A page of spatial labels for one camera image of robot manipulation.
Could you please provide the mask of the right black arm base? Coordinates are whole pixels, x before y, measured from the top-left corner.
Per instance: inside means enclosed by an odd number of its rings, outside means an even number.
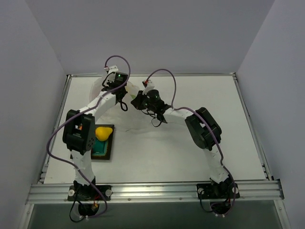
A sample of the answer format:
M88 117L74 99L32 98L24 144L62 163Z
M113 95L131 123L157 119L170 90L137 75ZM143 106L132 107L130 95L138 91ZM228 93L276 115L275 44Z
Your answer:
M199 183L196 185L197 197L202 210L224 218L232 210L235 201L240 198L236 183Z

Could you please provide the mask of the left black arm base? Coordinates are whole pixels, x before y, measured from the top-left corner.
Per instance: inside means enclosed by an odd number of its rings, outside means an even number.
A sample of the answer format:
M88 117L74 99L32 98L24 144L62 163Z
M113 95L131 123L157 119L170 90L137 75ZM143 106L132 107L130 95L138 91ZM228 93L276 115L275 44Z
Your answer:
M103 215L108 209L111 200L112 186L72 185L69 187L67 200L72 202L69 217L72 222L81 222Z

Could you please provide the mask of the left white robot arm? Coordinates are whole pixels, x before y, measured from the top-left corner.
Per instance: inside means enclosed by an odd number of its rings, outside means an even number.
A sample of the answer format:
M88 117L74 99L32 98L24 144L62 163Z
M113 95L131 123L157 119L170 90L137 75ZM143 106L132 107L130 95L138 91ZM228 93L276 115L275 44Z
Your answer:
M91 200L96 195L95 175L92 170L91 150L95 144L95 123L110 108L120 103L127 94L125 89L129 75L121 72L108 74L108 82L101 92L86 106L79 110L69 110L67 124L63 130L62 140L76 165L76 185L80 185L79 195Z

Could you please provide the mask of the translucent white plastic bag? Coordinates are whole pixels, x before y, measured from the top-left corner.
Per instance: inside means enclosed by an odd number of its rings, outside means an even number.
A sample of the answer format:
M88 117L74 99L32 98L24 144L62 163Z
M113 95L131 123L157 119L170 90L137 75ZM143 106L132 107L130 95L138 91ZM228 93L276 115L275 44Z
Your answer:
M128 106L128 111L123 111L119 104L105 112L97 121L99 124L114 124L120 130L140 130L151 127L151 118L131 105L132 95L140 88L131 82L127 83L127 94L123 98Z

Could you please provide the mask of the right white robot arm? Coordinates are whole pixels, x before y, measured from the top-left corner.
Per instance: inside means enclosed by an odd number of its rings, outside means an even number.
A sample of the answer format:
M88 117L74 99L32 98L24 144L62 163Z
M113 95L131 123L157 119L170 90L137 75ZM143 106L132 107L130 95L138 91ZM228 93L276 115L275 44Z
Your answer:
M155 89L147 94L139 91L131 104L137 110L152 112L162 123L187 126L192 140L204 152L213 194L222 197L229 191L233 179L223 163L224 156L220 148L222 130L206 108L194 111L188 107L172 107L160 98L159 91Z

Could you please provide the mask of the yellow fake pear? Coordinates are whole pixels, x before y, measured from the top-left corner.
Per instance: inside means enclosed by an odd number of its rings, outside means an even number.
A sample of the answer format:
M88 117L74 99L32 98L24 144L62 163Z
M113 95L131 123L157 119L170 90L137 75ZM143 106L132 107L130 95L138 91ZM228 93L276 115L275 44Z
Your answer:
M110 127L99 126L95 130L95 136L101 142L107 141L112 133L113 129Z

